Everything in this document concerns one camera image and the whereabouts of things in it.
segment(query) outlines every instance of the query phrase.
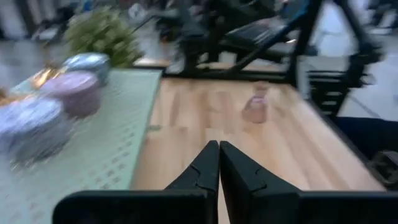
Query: green plant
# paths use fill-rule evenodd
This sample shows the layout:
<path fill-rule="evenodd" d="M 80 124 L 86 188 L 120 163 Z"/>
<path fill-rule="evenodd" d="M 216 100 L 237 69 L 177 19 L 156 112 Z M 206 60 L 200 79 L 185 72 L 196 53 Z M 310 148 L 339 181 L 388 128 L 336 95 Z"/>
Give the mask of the green plant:
<path fill-rule="evenodd" d="M 99 7 L 70 20 L 65 33 L 71 55 L 100 52 L 114 67 L 129 67 L 142 57 L 133 29 L 118 10 Z"/>

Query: light green pegboard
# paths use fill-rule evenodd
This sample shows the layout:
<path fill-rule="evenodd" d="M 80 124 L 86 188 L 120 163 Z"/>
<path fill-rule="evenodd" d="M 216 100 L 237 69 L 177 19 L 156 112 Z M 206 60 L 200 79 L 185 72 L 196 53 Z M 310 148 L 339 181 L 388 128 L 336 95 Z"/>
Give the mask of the light green pegboard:
<path fill-rule="evenodd" d="M 0 223 L 51 223 L 54 206 L 80 190 L 130 187 L 161 77 L 160 70 L 113 70 L 101 108 L 74 125 L 65 148 L 29 168 L 0 168 Z M 29 82 L 13 91 L 30 92 Z"/>

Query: pink bottle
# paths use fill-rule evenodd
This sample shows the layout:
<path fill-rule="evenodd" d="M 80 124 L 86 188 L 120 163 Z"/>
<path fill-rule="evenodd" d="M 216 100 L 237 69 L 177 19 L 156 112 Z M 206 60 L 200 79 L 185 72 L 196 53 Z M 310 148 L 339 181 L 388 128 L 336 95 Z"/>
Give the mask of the pink bottle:
<path fill-rule="evenodd" d="M 253 123 L 264 123 L 267 119 L 267 83 L 256 82 L 254 84 L 254 96 L 252 96 L 242 111 L 242 117 Z"/>

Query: gray floor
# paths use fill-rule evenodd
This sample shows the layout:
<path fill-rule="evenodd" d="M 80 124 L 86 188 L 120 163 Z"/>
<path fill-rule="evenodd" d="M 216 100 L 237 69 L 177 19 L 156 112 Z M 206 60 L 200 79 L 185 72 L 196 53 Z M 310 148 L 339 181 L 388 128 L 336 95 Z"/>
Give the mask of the gray floor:
<path fill-rule="evenodd" d="M 12 35 L 21 35 L 23 27 L 18 21 L 15 12 L 12 12 L 11 0 L 0 0 L 5 3 L 1 8 L 1 21 L 8 24 Z M 364 0 L 355 1 L 355 9 L 361 19 L 366 17 L 362 10 Z M 349 55 L 354 47 L 350 32 L 344 21 L 339 17 L 339 11 L 327 4 L 321 13 L 312 42 L 316 43 L 322 57 L 309 59 L 309 63 L 318 69 L 339 69 L 345 67 L 345 56 Z M 140 33 L 141 47 L 150 58 L 167 58 L 173 53 L 170 47 L 159 44 L 151 28 Z M 341 116 L 381 117 L 398 121 L 398 38 L 391 36 L 377 37 L 385 46 L 384 61 L 369 67 L 377 83 L 366 88 L 356 89 L 345 102 Z M 61 62 L 64 59 L 63 47 L 53 46 L 50 49 L 51 58 Z M 231 62 L 233 55 L 225 54 L 223 61 Z M 12 87 L 38 72 L 44 64 L 42 49 L 39 44 L 29 41 L 0 42 L 0 86 Z"/>

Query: silver tin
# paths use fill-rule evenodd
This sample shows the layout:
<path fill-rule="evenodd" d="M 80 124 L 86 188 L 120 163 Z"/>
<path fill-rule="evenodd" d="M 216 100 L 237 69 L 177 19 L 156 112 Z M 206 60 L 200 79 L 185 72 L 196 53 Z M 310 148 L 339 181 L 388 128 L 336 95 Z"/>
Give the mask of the silver tin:
<path fill-rule="evenodd" d="M 101 53 L 83 53 L 68 58 L 63 66 L 67 72 L 84 70 L 96 74 L 99 84 L 106 86 L 108 84 L 108 75 L 111 70 L 109 57 Z"/>

